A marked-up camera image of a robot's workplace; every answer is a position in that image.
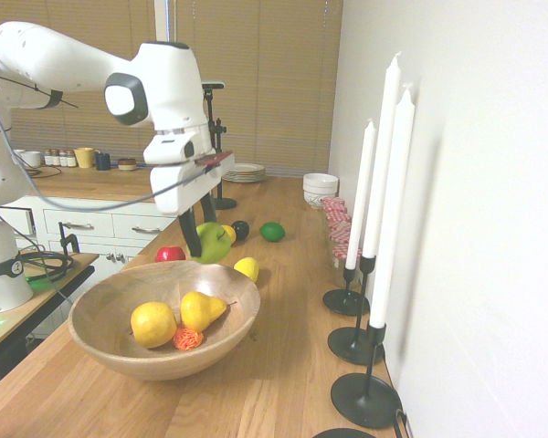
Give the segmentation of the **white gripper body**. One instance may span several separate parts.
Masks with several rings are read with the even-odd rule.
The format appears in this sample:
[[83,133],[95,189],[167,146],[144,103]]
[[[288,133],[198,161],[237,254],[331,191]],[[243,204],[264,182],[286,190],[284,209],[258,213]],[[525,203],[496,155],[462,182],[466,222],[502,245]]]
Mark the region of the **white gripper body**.
[[156,207],[162,214],[183,214],[217,186],[222,174],[220,165],[194,162],[154,167],[150,184]]

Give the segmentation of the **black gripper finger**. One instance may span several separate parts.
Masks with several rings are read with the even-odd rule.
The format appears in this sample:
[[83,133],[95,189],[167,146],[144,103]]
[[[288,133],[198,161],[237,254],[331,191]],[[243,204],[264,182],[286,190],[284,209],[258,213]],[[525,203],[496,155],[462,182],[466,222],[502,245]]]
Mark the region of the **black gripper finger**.
[[214,197],[211,192],[206,193],[201,198],[201,206],[204,216],[204,222],[205,223],[216,223],[216,208],[215,208],[215,202]]
[[184,236],[185,243],[191,256],[202,255],[202,245],[200,237],[196,231],[195,211],[193,208],[187,209],[178,216],[179,225]]

